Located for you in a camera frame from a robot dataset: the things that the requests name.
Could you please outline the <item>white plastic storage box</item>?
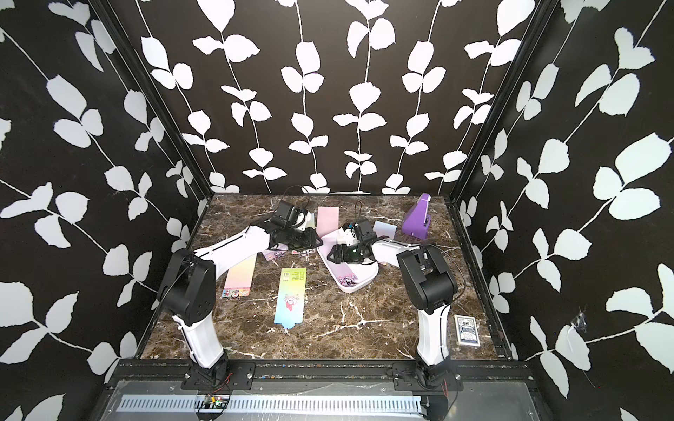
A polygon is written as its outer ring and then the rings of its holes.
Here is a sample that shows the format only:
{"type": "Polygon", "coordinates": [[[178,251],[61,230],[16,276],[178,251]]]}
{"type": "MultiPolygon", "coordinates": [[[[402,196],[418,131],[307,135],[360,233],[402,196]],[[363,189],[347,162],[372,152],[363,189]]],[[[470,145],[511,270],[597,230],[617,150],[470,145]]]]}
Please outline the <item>white plastic storage box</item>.
{"type": "Polygon", "coordinates": [[[338,244],[339,237],[339,230],[325,235],[322,238],[323,245],[318,248],[318,253],[339,289],[345,293],[354,293],[372,283],[378,275],[379,266],[376,263],[363,265],[331,262],[328,254],[333,246],[338,244]]]}

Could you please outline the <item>pink-blue gradient sticker sheet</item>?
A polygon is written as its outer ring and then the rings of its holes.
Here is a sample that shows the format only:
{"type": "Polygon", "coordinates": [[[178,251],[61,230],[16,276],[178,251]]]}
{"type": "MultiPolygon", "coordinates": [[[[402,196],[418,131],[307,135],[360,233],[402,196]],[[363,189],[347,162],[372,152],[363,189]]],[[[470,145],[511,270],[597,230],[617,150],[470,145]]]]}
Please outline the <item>pink-blue gradient sticker sheet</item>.
{"type": "Polygon", "coordinates": [[[377,237],[386,237],[391,240],[395,238],[395,234],[397,231],[397,227],[395,225],[382,221],[376,221],[373,226],[373,229],[377,237]]]}

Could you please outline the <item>green blue sticker sheet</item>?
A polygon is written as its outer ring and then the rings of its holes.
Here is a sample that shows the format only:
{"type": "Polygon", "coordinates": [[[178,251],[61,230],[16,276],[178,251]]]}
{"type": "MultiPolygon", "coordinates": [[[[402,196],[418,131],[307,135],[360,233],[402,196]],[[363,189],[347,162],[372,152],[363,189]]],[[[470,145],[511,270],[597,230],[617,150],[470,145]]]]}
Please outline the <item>green blue sticker sheet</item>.
{"type": "Polygon", "coordinates": [[[274,323],[284,329],[301,324],[305,308],[306,268],[283,268],[274,323]]]}

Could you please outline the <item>rainbow gradient sticker sheet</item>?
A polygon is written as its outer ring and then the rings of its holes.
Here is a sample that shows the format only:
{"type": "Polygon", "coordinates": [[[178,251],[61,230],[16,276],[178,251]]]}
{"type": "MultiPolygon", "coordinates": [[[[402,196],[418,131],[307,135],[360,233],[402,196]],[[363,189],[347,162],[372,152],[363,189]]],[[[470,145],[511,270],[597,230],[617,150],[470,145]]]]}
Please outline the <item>rainbow gradient sticker sheet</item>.
{"type": "Polygon", "coordinates": [[[256,267],[256,255],[235,265],[226,273],[223,298],[245,298],[249,296],[256,267]]]}

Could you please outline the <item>purple sticker sheet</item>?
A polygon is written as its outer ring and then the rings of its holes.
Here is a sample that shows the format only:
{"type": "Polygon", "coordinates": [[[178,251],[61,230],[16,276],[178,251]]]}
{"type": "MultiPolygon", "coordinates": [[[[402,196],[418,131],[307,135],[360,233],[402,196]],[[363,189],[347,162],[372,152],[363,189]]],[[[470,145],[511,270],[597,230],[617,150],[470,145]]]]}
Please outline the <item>purple sticker sheet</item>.
{"type": "Polygon", "coordinates": [[[266,261],[274,261],[286,253],[287,250],[264,250],[263,257],[266,261]]]}

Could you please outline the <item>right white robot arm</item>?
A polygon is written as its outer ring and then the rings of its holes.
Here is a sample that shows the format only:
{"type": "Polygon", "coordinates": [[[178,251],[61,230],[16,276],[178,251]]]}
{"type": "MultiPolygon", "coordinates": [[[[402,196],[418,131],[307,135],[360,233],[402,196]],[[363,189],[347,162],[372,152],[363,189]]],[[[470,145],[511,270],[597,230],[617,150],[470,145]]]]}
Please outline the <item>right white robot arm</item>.
{"type": "Polygon", "coordinates": [[[328,252],[328,261],[333,264],[385,262],[397,267],[408,298],[419,315],[417,355],[430,368],[449,359],[448,315],[458,286],[439,247],[378,238],[370,244],[336,244],[328,252]]]}

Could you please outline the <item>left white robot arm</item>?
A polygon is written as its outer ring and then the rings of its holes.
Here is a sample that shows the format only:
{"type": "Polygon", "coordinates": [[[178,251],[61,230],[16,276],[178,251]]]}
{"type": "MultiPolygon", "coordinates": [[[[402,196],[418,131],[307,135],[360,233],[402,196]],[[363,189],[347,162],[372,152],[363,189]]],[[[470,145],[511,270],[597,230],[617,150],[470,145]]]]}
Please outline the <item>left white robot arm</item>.
{"type": "Polygon", "coordinates": [[[216,281],[246,259],[278,245],[305,251],[322,246],[323,241],[312,227],[261,222],[210,247],[173,252],[157,300],[177,322],[198,367],[212,369],[227,360],[212,321],[216,281]]]}

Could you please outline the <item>blue playing card box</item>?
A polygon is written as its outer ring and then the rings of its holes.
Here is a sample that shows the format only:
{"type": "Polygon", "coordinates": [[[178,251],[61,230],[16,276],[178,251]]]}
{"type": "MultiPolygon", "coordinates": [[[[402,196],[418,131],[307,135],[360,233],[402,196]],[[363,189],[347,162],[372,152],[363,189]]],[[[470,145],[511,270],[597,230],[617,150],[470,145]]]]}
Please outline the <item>blue playing card box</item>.
{"type": "Polygon", "coordinates": [[[460,346],[480,347],[477,321],[474,317],[455,316],[456,338],[460,346]]]}

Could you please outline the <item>purple plastic stand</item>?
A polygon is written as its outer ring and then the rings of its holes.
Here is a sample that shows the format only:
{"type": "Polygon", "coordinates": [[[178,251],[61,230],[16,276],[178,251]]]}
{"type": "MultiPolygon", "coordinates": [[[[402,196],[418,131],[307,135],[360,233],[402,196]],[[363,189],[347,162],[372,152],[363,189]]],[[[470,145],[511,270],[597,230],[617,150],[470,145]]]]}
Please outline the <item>purple plastic stand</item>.
{"type": "Polygon", "coordinates": [[[405,215],[402,232],[420,240],[426,240],[430,229],[429,205],[431,196],[423,193],[405,215]]]}

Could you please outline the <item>small circuit board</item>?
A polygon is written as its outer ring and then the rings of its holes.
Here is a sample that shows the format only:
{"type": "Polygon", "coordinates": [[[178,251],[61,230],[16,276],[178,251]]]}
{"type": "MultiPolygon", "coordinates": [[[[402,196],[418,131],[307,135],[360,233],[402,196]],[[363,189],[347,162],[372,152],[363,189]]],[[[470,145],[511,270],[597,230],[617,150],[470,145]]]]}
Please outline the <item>small circuit board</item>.
{"type": "Polygon", "coordinates": [[[197,409],[199,412],[208,412],[209,410],[226,410],[229,404],[228,396],[221,395],[205,395],[199,401],[197,409]]]}

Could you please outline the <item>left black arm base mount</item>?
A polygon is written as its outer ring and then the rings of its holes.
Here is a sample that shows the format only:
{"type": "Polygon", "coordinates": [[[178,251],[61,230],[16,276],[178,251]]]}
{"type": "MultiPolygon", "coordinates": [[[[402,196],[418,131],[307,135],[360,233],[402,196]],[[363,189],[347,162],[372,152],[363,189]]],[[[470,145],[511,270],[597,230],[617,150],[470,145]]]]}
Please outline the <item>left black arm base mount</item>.
{"type": "Polygon", "coordinates": [[[218,362],[213,368],[201,368],[194,361],[190,361],[181,389],[203,393],[250,390],[255,370],[256,364],[252,361],[218,362]]]}

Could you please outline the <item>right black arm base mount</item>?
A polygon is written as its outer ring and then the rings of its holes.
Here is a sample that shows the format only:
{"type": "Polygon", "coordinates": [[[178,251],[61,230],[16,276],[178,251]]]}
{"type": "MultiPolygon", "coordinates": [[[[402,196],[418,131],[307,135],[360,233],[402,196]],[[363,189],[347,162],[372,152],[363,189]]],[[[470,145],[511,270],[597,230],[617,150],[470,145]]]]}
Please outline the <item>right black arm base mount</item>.
{"type": "Polygon", "coordinates": [[[396,362],[386,370],[397,391],[442,394],[463,391],[463,379],[452,361],[427,366],[423,361],[396,362]]]}

